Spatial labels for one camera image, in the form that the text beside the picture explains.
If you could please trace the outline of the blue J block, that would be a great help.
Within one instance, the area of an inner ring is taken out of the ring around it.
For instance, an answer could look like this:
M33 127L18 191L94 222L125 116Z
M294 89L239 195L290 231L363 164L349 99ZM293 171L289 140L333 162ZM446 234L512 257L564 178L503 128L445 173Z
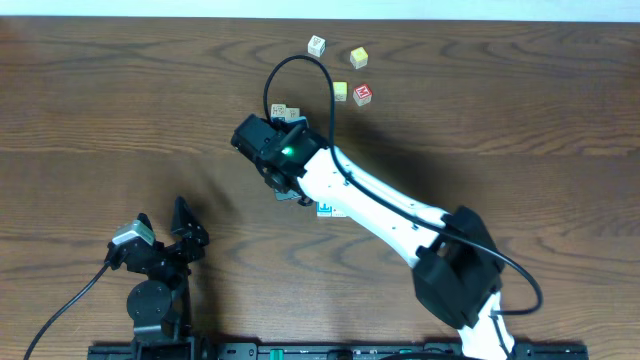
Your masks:
M316 203L316 215L318 217L332 217L333 207L324 202Z

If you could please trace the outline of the white block red dots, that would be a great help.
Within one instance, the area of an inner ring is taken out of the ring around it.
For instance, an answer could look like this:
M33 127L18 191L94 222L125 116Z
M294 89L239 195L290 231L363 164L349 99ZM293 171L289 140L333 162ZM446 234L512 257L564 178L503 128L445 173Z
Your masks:
M337 209L337 208L335 208L335 207L332 207L332 217L340 217L340 218L344 218L344 217L346 217L346 216L347 216L347 215L346 215L344 212L342 212L342 211L338 210L338 209Z

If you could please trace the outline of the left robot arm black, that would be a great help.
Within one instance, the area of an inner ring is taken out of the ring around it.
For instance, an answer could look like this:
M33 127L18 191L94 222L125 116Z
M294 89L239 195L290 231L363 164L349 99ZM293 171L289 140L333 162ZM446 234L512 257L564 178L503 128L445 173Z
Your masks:
M192 333L189 264L205 256L210 240L181 196L174 203L171 234L178 238L175 243L158 241L149 218L140 213L108 244L105 263L111 269L125 266L147 277L127 298L134 338L144 344L177 343Z

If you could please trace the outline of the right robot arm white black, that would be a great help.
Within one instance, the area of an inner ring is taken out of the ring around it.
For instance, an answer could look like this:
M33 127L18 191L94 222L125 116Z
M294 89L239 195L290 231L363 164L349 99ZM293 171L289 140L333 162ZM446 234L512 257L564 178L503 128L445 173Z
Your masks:
M251 115L231 143L270 187L336 208L387 243L410 267L418 301L458 331L465 356L512 355L515 340L499 313L505 262L476 213L402 194L304 124Z

